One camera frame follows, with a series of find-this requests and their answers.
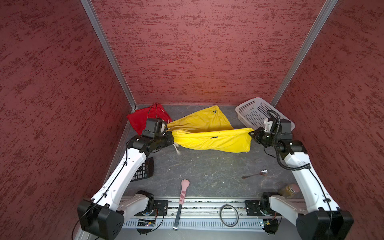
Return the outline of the red shorts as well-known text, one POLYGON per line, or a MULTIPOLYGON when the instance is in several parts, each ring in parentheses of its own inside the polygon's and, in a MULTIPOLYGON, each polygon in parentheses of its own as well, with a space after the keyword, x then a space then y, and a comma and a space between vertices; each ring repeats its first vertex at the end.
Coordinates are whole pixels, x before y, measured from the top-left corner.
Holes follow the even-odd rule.
POLYGON ((129 120, 131 126, 139 135, 141 135, 145 129, 147 119, 157 118, 164 120, 167 124, 173 121, 164 107, 157 103, 151 105, 150 107, 136 110, 134 113, 127 115, 127 119, 129 120))

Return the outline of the yellow shorts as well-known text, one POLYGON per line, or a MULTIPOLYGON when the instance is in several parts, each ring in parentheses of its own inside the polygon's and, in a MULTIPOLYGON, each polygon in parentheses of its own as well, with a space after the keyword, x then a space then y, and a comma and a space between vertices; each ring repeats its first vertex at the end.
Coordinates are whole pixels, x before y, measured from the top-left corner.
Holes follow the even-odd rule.
POLYGON ((246 153, 251 149, 252 128, 234 129, 218 106, 192 113, 167 125, 174 142, 192 150, 246 153))

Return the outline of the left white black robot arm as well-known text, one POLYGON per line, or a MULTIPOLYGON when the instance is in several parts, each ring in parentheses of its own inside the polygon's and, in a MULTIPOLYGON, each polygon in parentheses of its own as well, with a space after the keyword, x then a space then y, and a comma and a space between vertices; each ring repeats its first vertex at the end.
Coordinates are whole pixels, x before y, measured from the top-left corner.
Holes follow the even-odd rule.
POLYGON ((171 132, 147 138, 135 136, 127 144, 124 156, 112 175, 94 194, 91 200, 82 200, 77 208, 81 229, 100 239, 114 240, 125 220, 138 213, 154 212, 154 197, 146 191, 121 203, 122 197, 137 170, 145 163, 150 153, 173 145, 171 132))

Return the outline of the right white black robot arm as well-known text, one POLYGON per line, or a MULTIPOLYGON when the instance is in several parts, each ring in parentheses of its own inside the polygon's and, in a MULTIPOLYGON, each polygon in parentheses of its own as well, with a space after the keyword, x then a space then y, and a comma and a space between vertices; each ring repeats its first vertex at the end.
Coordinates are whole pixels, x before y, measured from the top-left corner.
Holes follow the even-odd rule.
POLYGON ((260 211, 265 215, 278 213, 289 220, 303 240, 344 240, 354 219, 328 193, 304 145, 285 130, 273 133, 260 127, 249 135, 258 144, 275 149, 279 166, 293 173, 306 204, 302 208, 279 194, 263 193, 260 211))

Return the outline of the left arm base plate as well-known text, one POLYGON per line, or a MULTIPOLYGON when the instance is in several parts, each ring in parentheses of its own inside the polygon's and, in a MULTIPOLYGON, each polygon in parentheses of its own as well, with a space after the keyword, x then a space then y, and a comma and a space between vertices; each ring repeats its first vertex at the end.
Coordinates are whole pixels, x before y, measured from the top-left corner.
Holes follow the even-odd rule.
POLYGON ((149 212, 142 212, 142 216, 166 216, 168 211, 168 200, 155 200, 154 207, 149 212))

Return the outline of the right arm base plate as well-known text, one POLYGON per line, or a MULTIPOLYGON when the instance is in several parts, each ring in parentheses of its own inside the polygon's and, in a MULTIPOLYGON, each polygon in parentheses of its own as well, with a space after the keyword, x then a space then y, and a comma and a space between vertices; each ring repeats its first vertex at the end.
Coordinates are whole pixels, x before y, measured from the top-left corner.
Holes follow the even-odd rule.
POLYGON ((257 200, 245 201, 245 209, 248 217, 271 216, 271 214, 266 214, 262 211, 262 208, 260 206, 260 201, 257 201, 257 200))

